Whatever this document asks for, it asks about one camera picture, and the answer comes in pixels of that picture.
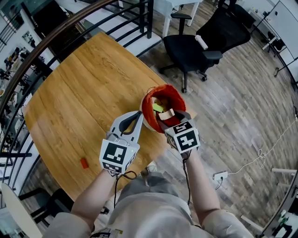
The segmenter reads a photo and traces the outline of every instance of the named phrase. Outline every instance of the forearm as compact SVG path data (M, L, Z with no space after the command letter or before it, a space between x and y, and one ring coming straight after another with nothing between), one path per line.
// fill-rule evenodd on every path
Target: forearm
M81 217L92 228L104 204L109 199L116 176L102 170L89 187L76 199L71 213Z
M209 213L220 209L219 199L210 184L196 150L191 152L186 166L192 202L199 221L202 223Z

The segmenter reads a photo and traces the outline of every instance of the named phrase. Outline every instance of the electrical outlet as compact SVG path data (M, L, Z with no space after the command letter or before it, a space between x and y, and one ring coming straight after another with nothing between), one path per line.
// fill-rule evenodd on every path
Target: electrical outlet
M228 172L227 171L222 171L222 172L213 174L213 180L215 180L215 181L222 180L221 177L223 177L223 179L228 177Z

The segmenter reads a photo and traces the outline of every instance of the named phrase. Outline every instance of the floor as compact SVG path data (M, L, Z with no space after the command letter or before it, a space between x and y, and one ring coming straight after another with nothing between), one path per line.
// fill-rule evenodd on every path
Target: floor
M195 34L212 15L212 7L211 2L203 1L192 26L186 26L184 33ZM182 13L190 13L191 9L191 4L185 5ZM176 34L178 26L179 22L172 20L169 34ZM154 14L153 27L156 34L162 34L163 16ZM286 70L276 78L273 76L275 68L281 67L281 63L272 53L262 51L262 46L260 35L256 32L248 43L229 50L218 65L208 69L206 82L202 82L201 76L195 72L188 75L189 90L183 97L197 112L194 121L201 138L199 154L211 180L216 172L238 171L258 157L259 149L267 153L294 121L293 102L298 105L298 101L290 76ZM171 64L163 43L140 59L156 72L157 68ZM161 77L181 89L183 74L178 69L167 70ZM268 222L286 192L277 183L288 184L291 180L290 176L272 173L271 168L298 168L297 132L298 125L294 123L265 157L263 169L260 167L264 160L258 159L223 181L217 190L223 209L237 217L243 214L261 226ZM156 164L186 200L188 190L181 159L168 151L166 156L156 159ZM212 181L212 184L218 186L217 182ZM45 187L50 193L59 187L42 161L36 165L24 191L38 186ZM106 217L99 219L98 227L106 220Z

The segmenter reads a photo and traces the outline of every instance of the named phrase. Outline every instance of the chair armrest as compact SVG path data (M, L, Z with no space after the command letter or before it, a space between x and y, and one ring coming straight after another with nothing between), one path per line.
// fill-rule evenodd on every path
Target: chair armrest
M219 60L223 57L220 51L203 51L202 53L208 60Z
M182 14L182 13L172 13L171 14L172 18L178 18L178 19L187 19L187 20L191 20L191 16L187 15L187 14Z
M183 30L184 30L185 20L191 20L191 16L189 16L187 14L182 14L182 13L172 13L171 17L180 19L180 22L179 22L179 35L182 35Z

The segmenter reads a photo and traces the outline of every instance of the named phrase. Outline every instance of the office chair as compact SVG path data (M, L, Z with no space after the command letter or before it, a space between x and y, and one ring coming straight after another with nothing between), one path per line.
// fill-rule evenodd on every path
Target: office chair
M224 8L218 8L209 21L196 32L208 46L207 50L203 50L194 35L183 35L185 20L190 20L191 17L180 13L173 13L171 17L180 19L179 35L166 36L163 42L173 64L160 68L159 71L163 73L164 70L174 67L183 71L183 93L187 91L188 72L196 71L203 75L202 81L206 81L206 70L218 64L224 52L251 39L250 33L238 18Z

